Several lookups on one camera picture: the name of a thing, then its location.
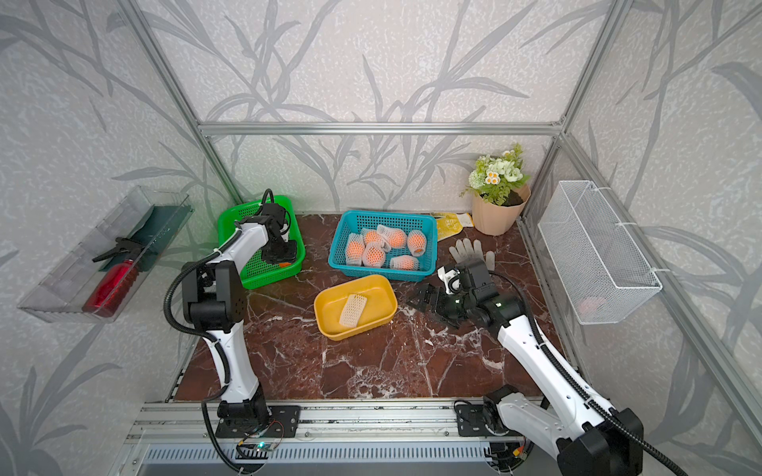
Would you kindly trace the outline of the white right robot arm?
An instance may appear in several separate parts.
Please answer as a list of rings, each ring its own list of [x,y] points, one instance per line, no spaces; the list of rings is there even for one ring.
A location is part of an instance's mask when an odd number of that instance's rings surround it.
[[[517,284],[499,291],[500,275],[476,259],[438,271],[440,285],[420,285],[408,305],[451,328],[485,329],[525,369],[544,402],[506,385],[483,399],[484,420],[500,436],[518,432],[557,461],[564,475],[639,475],[643,424],[595,392],[545,337]]]

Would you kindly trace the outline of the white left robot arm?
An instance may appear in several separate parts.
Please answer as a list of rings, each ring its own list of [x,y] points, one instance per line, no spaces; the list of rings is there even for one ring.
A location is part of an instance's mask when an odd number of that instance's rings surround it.
[[[268,426],[271,412],[243,336],[247,311],[241,271],[255,254],[272,265],[287,264],[298,245],[288,238],[291,217],[275,202],[234,224],[234,232],[210,255],[184,267],[183,315],[214,359],[220,384],[217,415],[225,424]]]

